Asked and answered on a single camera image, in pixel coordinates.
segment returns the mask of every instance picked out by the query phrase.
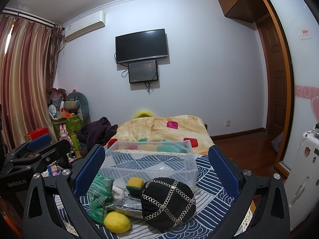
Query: wooden floor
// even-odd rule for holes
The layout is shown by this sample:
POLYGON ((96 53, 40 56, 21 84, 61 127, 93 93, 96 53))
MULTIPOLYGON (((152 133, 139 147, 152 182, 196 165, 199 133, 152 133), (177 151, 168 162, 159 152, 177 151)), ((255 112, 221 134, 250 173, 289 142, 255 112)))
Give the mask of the wooden floor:
POLYGON ((271 145, 271 137, 264 132, 215 140, 224 153, 235 160, 241 169, 249 169, 259 176, 270 177, 277 154, 271 145))

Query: clear plastic bin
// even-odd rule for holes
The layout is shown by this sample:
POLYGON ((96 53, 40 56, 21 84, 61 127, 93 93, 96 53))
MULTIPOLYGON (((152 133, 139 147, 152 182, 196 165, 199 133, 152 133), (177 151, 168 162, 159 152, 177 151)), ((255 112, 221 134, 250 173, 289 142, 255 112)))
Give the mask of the clear plastic bin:
POLYGON ((99 170, 104 177, 114 178, 114 186, 125 191, 131 177, 147 182, 169 177, 195 190, 197 165, 189 140, 181 142, 117 141, 105 149, 105 160, 99 170))

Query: window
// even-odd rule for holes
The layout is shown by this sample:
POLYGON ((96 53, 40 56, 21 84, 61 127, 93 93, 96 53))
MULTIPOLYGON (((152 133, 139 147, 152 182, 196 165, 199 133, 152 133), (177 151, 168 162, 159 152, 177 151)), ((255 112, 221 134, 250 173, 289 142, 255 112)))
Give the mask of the window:
POLYGON ((11 39, 11 33, 12 33, 13 26, 14 25, 11 26, 10 33, 8 34, 8 37, 7 37, 7 43, 5 44, 4 54, 6 54, 7 50, 8 50, 8 46, 9 46, 9 42, 10 42, 10 39, 11 39))

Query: beige fleece blanket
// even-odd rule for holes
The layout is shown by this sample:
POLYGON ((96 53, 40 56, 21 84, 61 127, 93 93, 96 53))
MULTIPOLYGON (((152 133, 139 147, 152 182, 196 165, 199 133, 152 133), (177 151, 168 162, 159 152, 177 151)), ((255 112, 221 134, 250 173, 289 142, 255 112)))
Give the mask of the beige fleece blanket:
POLYGON ((112 139, 118 141, 160 142, 190 140, 193 152, 198 155, 207 154, 214 143, 206 131, 203 121, 191 115, 169 118, 138 118, 130 120, 117 129, 112 139))

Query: cartoon sticker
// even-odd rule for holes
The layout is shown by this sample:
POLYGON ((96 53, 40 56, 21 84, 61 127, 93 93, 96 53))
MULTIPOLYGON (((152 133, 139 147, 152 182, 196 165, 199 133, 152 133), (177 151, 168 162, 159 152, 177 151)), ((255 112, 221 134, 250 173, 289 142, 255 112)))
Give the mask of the cartoon sticker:
POLYGON ((308 157, 310 154, 310 148, 309 147, 306 147, 305 148, 305 157, 308 157))

